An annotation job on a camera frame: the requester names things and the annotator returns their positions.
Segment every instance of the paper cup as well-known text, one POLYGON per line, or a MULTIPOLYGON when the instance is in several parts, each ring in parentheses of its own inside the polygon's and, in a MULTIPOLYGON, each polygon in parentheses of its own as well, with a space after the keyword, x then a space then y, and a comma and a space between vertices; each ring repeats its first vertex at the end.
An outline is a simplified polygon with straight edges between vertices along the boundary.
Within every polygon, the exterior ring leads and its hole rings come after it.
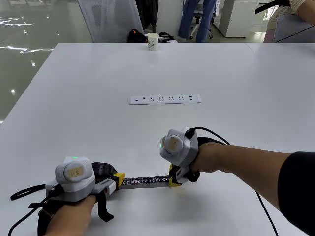
POLYGON ((148 33, 148 48, 149 50, 155 51, 158 49, 158 34, 148 33))

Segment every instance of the white cabinet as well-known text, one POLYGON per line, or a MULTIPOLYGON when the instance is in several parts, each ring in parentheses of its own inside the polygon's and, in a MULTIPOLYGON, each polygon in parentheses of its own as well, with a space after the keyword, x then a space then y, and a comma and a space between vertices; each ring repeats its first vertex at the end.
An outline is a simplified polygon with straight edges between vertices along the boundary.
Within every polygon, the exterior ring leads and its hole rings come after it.
POLYGON ((215 18, 215 26, 225 37, 248 36, 254 20, 254 11, 258 1, 226 0, 219 4, 219 15, 215 18))

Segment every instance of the black sleeve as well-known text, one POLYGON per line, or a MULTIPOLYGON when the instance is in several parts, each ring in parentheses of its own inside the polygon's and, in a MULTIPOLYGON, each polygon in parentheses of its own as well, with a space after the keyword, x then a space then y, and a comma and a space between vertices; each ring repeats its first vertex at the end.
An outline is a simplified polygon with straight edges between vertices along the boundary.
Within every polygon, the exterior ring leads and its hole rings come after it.
POLYGON ((282 214, 315 236, 315 152, 296 152, 279 172, 278 199, 282 214))

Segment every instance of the measuring tape blade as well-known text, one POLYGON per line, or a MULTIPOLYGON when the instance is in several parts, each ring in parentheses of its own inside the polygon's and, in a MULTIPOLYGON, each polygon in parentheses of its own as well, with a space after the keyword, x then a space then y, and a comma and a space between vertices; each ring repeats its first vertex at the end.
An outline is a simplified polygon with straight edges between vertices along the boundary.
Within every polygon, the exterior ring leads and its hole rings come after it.
POLYGON ((168 187, 171 176, 125 178, 120 189, 168 187))

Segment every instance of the person's legs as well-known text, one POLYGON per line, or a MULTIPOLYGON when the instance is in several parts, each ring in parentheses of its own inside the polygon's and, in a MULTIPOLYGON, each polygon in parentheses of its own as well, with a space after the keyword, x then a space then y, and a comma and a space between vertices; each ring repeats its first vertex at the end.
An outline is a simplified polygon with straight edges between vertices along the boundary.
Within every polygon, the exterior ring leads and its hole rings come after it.
POLYGON ((274 42, 274 36, 275 36, 275 30, 267 29, 264 43, 273 43, 274 42))
POLYGON ((185 2, 181 26, 178 30, 178 36, 181 38, 189 39, 193 12, 195 11, 199 1, 200 0, 187 0, 185 2))
POLYGON ((208 29, 213 16, 213 10, 217 0, 204 0, 202 8, 201 23, 196 37, 197 43, 204 43, 207 41, 208 29))

